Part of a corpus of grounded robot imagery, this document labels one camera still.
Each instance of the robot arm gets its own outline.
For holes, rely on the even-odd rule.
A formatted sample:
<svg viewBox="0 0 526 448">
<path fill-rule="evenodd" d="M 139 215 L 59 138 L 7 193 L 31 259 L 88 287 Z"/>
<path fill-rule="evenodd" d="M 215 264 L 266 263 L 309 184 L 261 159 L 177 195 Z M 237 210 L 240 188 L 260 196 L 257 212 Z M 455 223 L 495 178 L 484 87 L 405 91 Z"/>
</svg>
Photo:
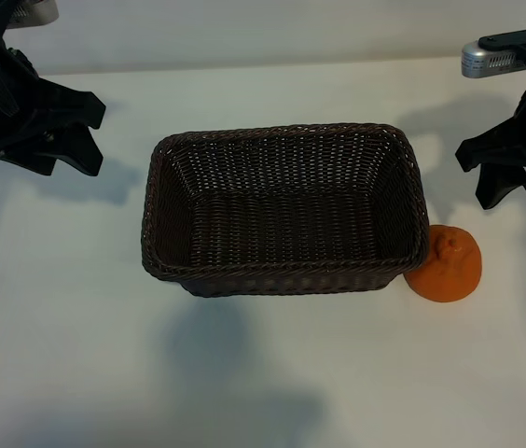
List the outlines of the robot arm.
<svg viewBox="0 0 526 448">
<path fill-rule="evenodd" d="M 463 49 L 465 77 L 490 77 L 525 69 L 526 30 L 482 37 Z M 466 172 L 480 165 L 477 198 L 484 209 L 493 208 L 518 187 L 526 190 L 526 92 L 512 118 L 464 140 L 456 157 Z"/>
<path fill-rule="evenodd" d="M 53 0 L 0 0 L 0 161 L 51 175 L 61 160 L 97 175 L 103 156 L 89 127 L 100 127 L 105 105 L 91 92 L 40 78 L 22 52 L 4 43 L 7 27 L 35 26 L 57 17 Z"/>
</svg>

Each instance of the orange fruit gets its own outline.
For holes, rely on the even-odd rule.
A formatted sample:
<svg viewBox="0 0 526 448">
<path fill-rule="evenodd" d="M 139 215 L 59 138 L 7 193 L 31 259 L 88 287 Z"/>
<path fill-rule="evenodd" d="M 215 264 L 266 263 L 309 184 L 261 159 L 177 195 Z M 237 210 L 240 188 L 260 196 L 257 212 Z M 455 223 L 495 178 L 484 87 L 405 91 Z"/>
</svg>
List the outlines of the orange fruit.
<svg viewBox="0 0 526 448">
<path fill-rule="evenodd" d="M 472 235 L 457 227 L 434 225 L 429 229 L 429 241 L 424 264 L 404 274 L 412 290 L 430 301 L 458 301 L 474 291 L 482 260 Z"/>
</svg>

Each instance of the white backdrop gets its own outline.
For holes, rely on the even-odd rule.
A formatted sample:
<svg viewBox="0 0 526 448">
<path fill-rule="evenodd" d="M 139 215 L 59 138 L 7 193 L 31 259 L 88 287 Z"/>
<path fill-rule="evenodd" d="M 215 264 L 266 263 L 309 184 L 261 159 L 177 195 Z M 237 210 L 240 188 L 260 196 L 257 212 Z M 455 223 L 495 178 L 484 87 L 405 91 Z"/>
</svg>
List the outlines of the white backdrop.
<svg viewBox="0 0 526 448">
<path fill-rule="evenodd" d="M 458 54 L 526 28 L 526 0 L 58 0 L 13 30 L 44 74 Z"/>
</svg>

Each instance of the basket rim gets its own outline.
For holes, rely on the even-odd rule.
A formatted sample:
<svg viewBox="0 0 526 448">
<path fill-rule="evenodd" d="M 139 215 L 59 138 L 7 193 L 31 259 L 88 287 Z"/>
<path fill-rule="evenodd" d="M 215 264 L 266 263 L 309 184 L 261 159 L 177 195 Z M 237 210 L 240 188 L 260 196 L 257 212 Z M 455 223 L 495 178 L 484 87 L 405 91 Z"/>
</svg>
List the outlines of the basket rim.
<svg viewBox="0 0 526 448">
<path fill-rule="evenodd" d="M 278 134 L 289 135 L 310 135 L 311 129 L 316 134 L 334 134 L 339 132 L 355 133 L 387 133 L 400 150 L 407 155 L 407 160 L 401 160 L 408 172 L 408 182 L 412 189 L 415 199 L 414 206 L 417 210 L 419 219 L 415 220 L 414 238 L 415 245 L 409 255 L 401 258 L 389 259 L 320 259 L 316 261 L 283 261 L 280 263 L 244 263 L 228 264 L 223 266 L 179 266 L 168 265 L 160 261 L 159 255 L 154 245 L 147 245 L 145 242 L 152 238 L 150 225 L 156 218 L 157 210 L 150 206 L 150 203 L 157 203 L 159 189 L 154 185 L 155 172 L 159 169 L 159 163 L 165 154 L 168 154 L 172 147 L 181 143 L 190 143 L 194 140 L 212 139 L 216 141 L 231 140 L 248 136 L 249 138 L 261 138 L 266 136 L 277 136 Z M 267 128 L 238 129 L 228 131 L 205 131 L 187 132 L 170 135 L 159 142 L 156 146 L 149 166 L 147 177 L 145 212 L 143 217 L 143 228 L 141 232 L 141 246 L 143 252 L 143 265 L 145 269 L 159 279 L 170 281 L 184 281 L 202 278 L 215 278 L 226 276 L 257 276 L 257 275 L 300 275 L 300 274 L 320 274 L 320 273 L 393 273 L 398 271 L 410 271 L 419 267 L 428 251 L 428 217 L 424 196 L 422 193 L 422 183 L 419 173 L 418 163 L 414 156 L 412 146 L 404 133 L 389 124 L 376 123 L 335 123 L 335 124 L 294 124 L 288 126 L 273 126 Z"/>
</svg>

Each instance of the brown wicker basket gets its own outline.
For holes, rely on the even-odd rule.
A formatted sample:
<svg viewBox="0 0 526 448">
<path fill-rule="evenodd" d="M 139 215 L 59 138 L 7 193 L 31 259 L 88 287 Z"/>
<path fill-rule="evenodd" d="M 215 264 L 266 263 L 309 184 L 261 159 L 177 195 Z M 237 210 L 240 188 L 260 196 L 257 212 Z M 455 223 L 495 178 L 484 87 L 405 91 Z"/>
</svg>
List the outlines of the brown wicker basket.
<svg viewBox="0 0 526 448">
<path fill-rule="evenodd" d="M 385 287 L 428 221 L 406 136 L 377 124 L 182 133 L 156 147 L 143 265 L 197 296 Z"/>
</svg>

